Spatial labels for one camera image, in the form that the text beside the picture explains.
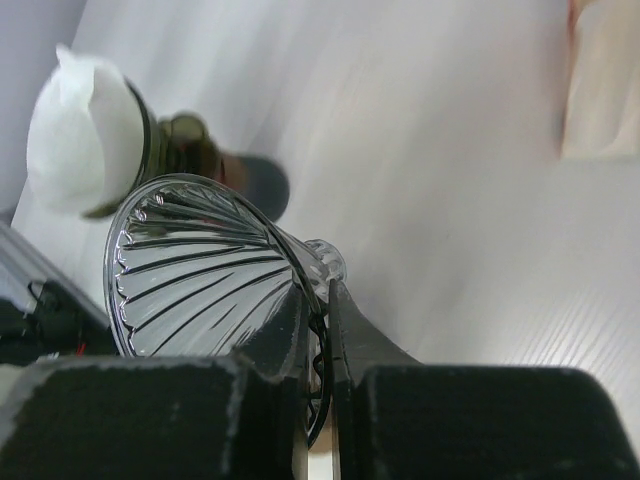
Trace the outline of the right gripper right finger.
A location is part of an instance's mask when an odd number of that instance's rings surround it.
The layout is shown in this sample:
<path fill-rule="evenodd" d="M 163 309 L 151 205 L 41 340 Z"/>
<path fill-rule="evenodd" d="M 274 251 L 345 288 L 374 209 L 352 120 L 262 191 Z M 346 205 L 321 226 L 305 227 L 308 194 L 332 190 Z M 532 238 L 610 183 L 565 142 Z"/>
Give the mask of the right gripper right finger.
<path fill-rule="evenodd" d="M 329 287 L 338 479 L 635 479 L 617 411 L 584 371 L 425 365 Z"/>

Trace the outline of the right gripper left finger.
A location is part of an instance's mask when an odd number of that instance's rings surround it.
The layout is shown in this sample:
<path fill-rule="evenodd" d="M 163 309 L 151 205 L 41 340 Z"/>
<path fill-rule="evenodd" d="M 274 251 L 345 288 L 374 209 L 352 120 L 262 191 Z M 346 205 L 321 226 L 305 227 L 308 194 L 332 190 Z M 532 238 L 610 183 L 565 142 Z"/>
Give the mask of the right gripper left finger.
<path fill-rule="evenodd" d="M 37 361 L 1 305 L 5 479 L 304 479 L 308 308 L 290 292 L 223 357 Z"/>

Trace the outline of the clear grey ribbed dripper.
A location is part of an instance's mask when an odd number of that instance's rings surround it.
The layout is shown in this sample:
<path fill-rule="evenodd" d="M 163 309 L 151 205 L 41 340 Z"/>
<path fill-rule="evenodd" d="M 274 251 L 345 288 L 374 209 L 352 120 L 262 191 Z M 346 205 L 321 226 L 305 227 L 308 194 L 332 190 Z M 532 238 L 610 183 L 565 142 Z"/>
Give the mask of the clear grey ribbed dripper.
<path fill-rule="evenodd" d="M 117 208 L 103 287 L 125 357 L 226 355 L 301 300 L 310 317 L 293 325 L 311 335 L 305 406 L 314 443 L 331 398 L 329 290 L 346 276 L 330 243 L 297 239 L 215 181 L 171 174 L 136 187 Z"/>

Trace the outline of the olive green dripper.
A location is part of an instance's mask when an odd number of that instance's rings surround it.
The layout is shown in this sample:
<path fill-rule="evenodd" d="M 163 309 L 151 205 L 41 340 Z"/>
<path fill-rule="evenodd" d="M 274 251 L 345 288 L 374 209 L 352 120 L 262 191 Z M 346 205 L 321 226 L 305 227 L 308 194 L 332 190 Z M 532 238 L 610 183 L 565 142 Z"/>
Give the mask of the olive green dripper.
<path fill-rule="evenodd" d="M 128 82 L 127 87 L 142 115 L 144 141 L 141 161 L 132 184 L 114 200 L 82 213 L 86 219 L 101 219 L 114 214 L 132 191 L 155 177 L 184 173 L 212 174 L 216 178 L 219 173 L 225 173 L 222 154 L 200 116 L 187 112 L 158 120 L 133 84 Z"/>

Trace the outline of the white paper coffee filter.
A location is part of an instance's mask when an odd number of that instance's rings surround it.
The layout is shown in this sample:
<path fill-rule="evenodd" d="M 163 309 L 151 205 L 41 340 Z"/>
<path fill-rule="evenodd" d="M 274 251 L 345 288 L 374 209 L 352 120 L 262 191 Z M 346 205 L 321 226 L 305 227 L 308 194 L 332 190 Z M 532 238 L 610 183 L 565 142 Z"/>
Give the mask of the white paper coffee filter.
<path fill-rule="evenodd" d="M 144 117 L 111 61 L 56 47 L 58 64 L 33 109 L 26 149 L 35 199 L 64 214 L 100 218 L 115 210 L 139 176 Z"/>

